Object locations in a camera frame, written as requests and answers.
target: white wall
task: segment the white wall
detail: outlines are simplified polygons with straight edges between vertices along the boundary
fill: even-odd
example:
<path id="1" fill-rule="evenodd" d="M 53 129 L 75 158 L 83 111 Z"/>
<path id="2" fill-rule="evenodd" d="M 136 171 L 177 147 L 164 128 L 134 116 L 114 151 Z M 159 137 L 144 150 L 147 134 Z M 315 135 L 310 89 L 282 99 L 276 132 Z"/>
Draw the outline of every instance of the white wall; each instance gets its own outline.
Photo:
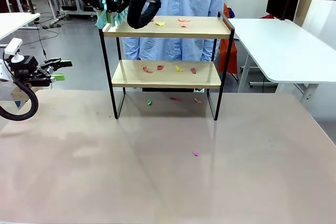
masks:
<path id="1" fill-rule="evenodd" d="M 225 0 L 236 18 L 261 18 L 265 16 L 268 0 Z"/>

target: orange chair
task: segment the orange chair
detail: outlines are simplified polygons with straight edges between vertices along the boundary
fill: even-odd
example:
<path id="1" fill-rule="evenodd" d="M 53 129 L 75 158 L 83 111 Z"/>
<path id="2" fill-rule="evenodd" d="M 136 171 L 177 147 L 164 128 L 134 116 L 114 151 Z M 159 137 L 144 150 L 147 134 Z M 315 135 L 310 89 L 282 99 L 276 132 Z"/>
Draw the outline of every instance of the orange chair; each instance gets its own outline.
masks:
<path id="1" fill-rule="evenodd" d="M 229 18 L 229 9 L 227 8 L 226 4 L 224 5 L 224 15 Z M 224 71 L 224 64 L 226 60 L 226 54 L 227 54 L 227 48 L 228 48 L 229 40 L 228 39 L 222 39 L 220 40 L 219 44 L 219 63 L 218 63 L 218 71 L 223 72 Z M 238 73 L 237 68 L 237 48 L 235 45 L 235 42 L 233 41 L 232 48 L 231 48 L 231 54 L 230 54 L 230 60 L 229 60 L 229 66 L 227 68 L 227 72 L 229 73 Z"/>

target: teal cloth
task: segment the teal cloth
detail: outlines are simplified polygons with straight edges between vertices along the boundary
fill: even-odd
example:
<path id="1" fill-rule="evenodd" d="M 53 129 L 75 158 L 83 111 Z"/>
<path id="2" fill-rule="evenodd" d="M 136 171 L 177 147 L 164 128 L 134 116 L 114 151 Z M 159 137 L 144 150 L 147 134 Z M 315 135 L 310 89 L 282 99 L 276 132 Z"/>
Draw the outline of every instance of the teal cloth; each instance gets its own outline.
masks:
<path id="1" fill-rule="evenodd" d="M 106 0 L 101 0 L 101 3 L 104 6 L 104 10 L 101 11 L 100 14 L 98 15 L 97 27 L 99 29 L 103 29 L 105 24 L 108 22 L 108 15 L 113 15 L 112 16 L 112 22 L 111 22 L 112 26 L 115 26 L 116 22 L 117 22 L 118 25 L 121 25 L 122 21 L 127 18 L 128 7 L 125 8 L 125 10 L 123 10 L 121 13 L 110 14 L 106 11 L 107 10 Z"/>

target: gray floor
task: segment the gray floor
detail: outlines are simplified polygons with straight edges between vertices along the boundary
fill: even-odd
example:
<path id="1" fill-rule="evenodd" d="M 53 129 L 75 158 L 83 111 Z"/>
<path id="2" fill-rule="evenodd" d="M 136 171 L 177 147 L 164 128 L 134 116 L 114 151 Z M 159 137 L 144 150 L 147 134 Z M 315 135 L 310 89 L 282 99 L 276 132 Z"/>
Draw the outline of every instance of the gray floor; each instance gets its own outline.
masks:
<path id="1" fill-rule="evenodd" d="M 41 13 L 40 22 L 51 18 L 50 7 L 47 0 L 33 0 L 37 6 L 37 12 Z M 72 60 L 72 68 L 64 68 L 59 70 L 65 75 L 66 81 L 59 81 L 53 84 L 54 89 L 75 89 L 75 90 L 108 90 L 104 61 L 100 46 L 98 30 L 94 26 L 94 22 L 90 17 L 72 17 L 71 20 L 62 20 L 60 28 L 53 28 L 50 31 L 55 31 L 56 34 L 49 30 L 40 29 L 40 37 L 42 45 L 47 53 L 48 58 L 61 57 L 62 59 Z M 36 30 L 18 30 L 15 33 L 7 36 L 0 41 L 0 44 L 10 42 L 13 37 L 18 37 L 23 40 L 23 43 L 38 41 L 38 32 Z M 109 56 L 110 70 L 113 73 L 118 64 L 118 53 L 116 41 L 112 38 L 106 38 L 107 52 Z M 238 66 L 245 64 L 247 52 L 239 41 L 236 41 L 238 49 Z M 39 62 L 44 59 L 43 50 L 40 42 L 21 46 L 21 51 L 25 55 L 34 55 Z M 250 88 L 248 82 L 264 81 L 264 75 L 260 71 L 251 71 L 248 75 L 245 92 L 262 92 L 262 87 Z M 237 92 L 238 83 L 230 75 L 227 75 L 224 92 Z M 0 100 L 10 100 L 11 88 L 1 88 Z M 265 93 L 275 92 L 275 88 L 264 87 Z M 336 140 L 336 131 L 332 125 L 336 123 L 321 123 L 320 125 L 326 128 L 327 133 Z"/>

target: red paper scrap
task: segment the red paper scrap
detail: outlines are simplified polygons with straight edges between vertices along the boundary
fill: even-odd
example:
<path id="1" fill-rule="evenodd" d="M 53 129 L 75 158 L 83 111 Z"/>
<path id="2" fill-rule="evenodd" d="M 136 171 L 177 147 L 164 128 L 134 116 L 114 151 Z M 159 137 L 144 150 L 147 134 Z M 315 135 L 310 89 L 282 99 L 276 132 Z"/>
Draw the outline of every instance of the red paper scrap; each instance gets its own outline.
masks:
<path id="1" fill-rule="evenodd" d="M 178 98 L 178 97 L 170 97 L 171 100 L 175 100 L 175 101 L 179 101 L 179 102 L 182 102 L 182 99 L 181 98 Z"/>
<path id="2" fill-rule="evenodd" d="M 194 99 L 194 101 L 199 103 L 199 104 L 202 104 L 202 102 L 200 100 L 196 99 L 196 98 Z"/>
<path id="3" fill-rule="evenodd" d="M 147 69 L 147 66 L 144 66 L 144 67 L 142 68 L 142 70 L 145 71 L 146 73 L 152 73 L 152 72 L 153 72 L 153 71 L 148 70 L 148 69 Z"/>
<path id="4" fill-rule="evenodd" d="M 181 18 L 178 18 L 178 20 L 179 20 L 180 22 L 190 22 L 190 19 L 181 19 Z"/>

